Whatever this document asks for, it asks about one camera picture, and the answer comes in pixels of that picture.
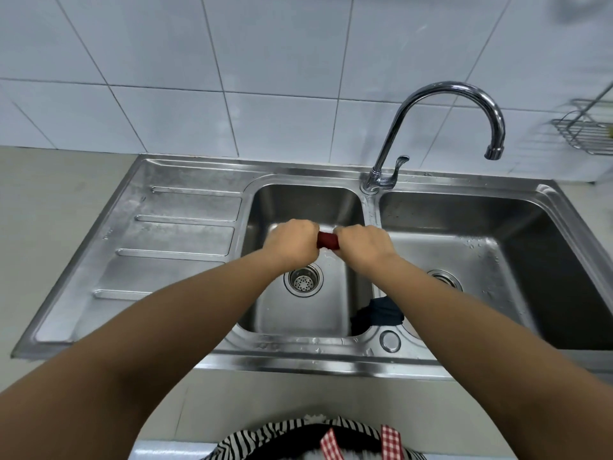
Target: faucet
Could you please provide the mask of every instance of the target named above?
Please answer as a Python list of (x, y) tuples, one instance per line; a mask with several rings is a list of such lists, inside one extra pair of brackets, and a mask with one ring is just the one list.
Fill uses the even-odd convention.
[(485, 157), (491, 160), (500, 159), (504, 150), (504, 118), (502, 116), (502, 111), (496, 102), (492, 100), (492, 98), (483, 90), (473, 85), (455, 81), (436, 82), (434, 84), (421, 87), (416, 92), (413, 92), (402, 103), (400, 108), (398, 108), (396, 116), (394, 116), (394, 121), (392, 121), (392, 125), (387, 132), (387, 137), (383, 143), (383, 147), (381, 147), (381, 151), (377, 157), (377, 161), (370, 170), (368, 178), (360, 185), (363, 193), (366, 195), (374, 195), (375, 193), (379, 192), (379, 189), (391, 190), (394, 188), (396, 181), (398, 180), (398, 171), (404, 163), (409, 161), (409, 157), (402, 155), (396, 160), (396, 168), (390, 177), (381, 177), (381, 169), (383, 168), (383, 163), (385, 163), (389, 149), (394, 143), (394, 139), (396, 138), (396, 134), (400, 129), (400, 125), (402, 124), (406, 113), (413, 107), (414, 104), (425, 99), (426, 97), (447, 93), (466, 97), (467, 99), (474, 101), (477, 105), (479, 105), (479, 108), (485, 112), (487, 118), (490, 120), (490, 126), (492, 128), (492, 141), (487, 147)]

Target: red and white checkered fabric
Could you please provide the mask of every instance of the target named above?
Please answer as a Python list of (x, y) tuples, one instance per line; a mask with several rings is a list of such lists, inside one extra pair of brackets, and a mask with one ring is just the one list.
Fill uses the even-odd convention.
[(341, 449), (338, 447), (337, 437), (334, 435), (332, 428), (321, 438), (319, 445), (326, 460), (343, 460), (343, 454), (341, 454)]
[(383, 460), (403, 460), (400, 433), (393, 427), (381, 425), (381, 457)]

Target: tile wall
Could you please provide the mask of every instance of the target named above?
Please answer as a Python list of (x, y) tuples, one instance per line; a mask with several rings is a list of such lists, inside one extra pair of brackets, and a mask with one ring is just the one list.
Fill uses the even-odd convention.
[(613, 0), (0, 0), (0, 145), (370, 165), (415, 89), (407, 169), (594, 181), (548, 124), (613, 80)]

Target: double bowl sink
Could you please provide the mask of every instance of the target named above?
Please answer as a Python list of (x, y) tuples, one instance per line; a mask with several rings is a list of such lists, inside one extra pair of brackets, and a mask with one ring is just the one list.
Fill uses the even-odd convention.
[[(147, 294), (261, 248), (292, 218), (374, 224), (398, 253), (526, 326), (583, 367), (613, 372), (613, 265), (553, 181), (141, 156), (19, 341), (49, 357)], [(235, 278), (239, 285), (242, 278)], [(352, 331), (383, 293), (327, 249), (277, 278), (199, 367), (450, 378), (411, 324)]]

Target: drain hole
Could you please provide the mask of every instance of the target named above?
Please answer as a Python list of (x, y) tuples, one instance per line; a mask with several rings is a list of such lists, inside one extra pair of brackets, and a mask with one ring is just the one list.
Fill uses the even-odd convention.
[(321, 288), (321, 270), (316, 264), (306, 266), (286, 273), (285, 286), (292, 294), (299, 297), (309, 297)]
[(456, 279), (453, 274), (448, 273), (447, 271), (443, 271), (442, 269), (433, 269), (432, 271), (428, 271), (428, 274), (433, 278), (438, 279), (441, 282), (444, 282), (448, 286), (453, 287), (454, 289), (458, 289), (462, 291), (462, 286), (460, 282)]

